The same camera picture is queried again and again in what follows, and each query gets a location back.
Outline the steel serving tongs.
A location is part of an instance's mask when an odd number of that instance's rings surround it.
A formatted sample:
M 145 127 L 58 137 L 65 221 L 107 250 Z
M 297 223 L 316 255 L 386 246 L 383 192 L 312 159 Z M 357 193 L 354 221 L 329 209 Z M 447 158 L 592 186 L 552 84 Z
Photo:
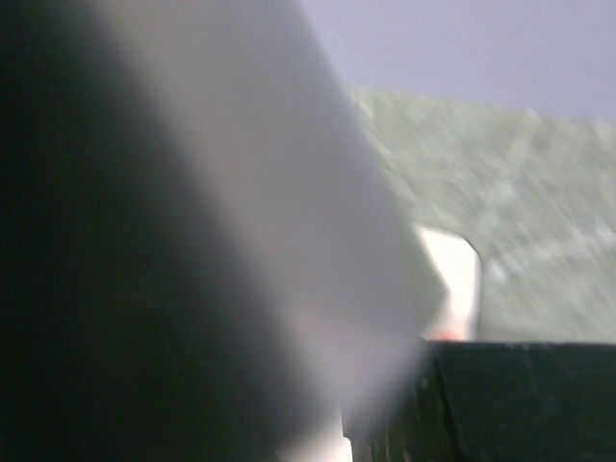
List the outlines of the steel serving tongs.
M 1 457 L 271 461 L 444 295 L 296 1 L 1 5 Z

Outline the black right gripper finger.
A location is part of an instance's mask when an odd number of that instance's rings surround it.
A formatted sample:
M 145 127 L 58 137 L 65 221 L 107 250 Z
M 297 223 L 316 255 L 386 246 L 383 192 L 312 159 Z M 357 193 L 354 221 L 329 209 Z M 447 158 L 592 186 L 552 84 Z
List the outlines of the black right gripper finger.
M 344 434 L 355 461 L 612 461 L 615 347 L 432 342 L 398 408 Z

